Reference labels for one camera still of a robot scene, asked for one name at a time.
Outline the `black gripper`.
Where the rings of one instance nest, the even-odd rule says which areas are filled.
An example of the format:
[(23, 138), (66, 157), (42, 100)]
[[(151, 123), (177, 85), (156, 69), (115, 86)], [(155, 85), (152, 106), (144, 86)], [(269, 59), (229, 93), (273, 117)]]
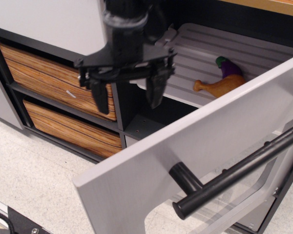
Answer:
[(159, 47), (146, 42), (149, 21), (147, 14), (125, 18), (104, 14), (106, 45), (93, 54), (74, 62), (79, 70), (81, 86), (90, 86), (98, 110), (109, 114), (105, 85), (146, 78), (146, 98), (151, 107), (158, 107), (163, 99), (167, 80), (174, 74), (173, 48)]

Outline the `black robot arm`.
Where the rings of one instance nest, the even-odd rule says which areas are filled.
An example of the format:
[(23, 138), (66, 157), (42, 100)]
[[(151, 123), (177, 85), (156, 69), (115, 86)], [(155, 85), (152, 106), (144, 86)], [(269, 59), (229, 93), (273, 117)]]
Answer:
[(152, 109), (163, 98), (174, 74), (174, 49), (151, 43), (166, 30), (158, 0), (106, 0), (102, 14), (107, 34), (103, 49), (75, 60), (81, 87), (91, 90), (101, 113), (108, 114), (106, 85), (146, 79), (146, 98)]

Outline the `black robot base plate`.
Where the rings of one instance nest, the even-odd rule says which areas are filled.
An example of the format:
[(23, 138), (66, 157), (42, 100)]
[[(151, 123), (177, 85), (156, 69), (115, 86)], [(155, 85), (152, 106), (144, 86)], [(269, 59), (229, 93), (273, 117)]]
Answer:
[(20, 214), (11, 207), (7, 207), (8, 218), (12, 222), (17, 234), (50, 234), (50, 232), (31, 219)]

